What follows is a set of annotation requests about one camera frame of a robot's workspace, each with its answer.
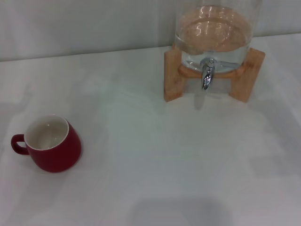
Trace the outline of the red ceramic cup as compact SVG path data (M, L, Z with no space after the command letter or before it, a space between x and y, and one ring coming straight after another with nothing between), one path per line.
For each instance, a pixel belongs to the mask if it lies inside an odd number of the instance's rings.
M11 146L17 154L29 155L38 167L52 173L69 169L81 154L76 130L57 115L37 118L24 134L11 138Z

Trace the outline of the chrome faucet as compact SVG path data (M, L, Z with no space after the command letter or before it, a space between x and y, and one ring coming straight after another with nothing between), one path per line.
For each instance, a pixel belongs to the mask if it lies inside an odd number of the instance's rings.
M204 58L200 62L200 67L202 69L202 89L207 90L214 78L215 73L215 62L213 58Z

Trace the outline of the wooden dispenser stand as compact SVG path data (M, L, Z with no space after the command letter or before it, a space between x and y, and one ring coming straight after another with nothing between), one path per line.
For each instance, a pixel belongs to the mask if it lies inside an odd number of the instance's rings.
M230 72L214 73L214 78L229 79L229 96L241 102L248 102L253 86L261 69L265 53L250 48L244 62L237 69ZM233 67L228 62L215 62L217 65ZM182 64L182 52L175 45L164 53L164 99L166 102L183 96L186 81L188 79L201 79L202 69L200 63L195 69L190 69Z

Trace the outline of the glass water dispenser jar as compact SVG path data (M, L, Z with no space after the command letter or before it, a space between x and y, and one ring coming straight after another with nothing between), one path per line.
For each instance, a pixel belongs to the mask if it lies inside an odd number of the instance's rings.
M201 71L212 59L216 72L239 68L261 5L262 0L178 0L174 43L182 64Z

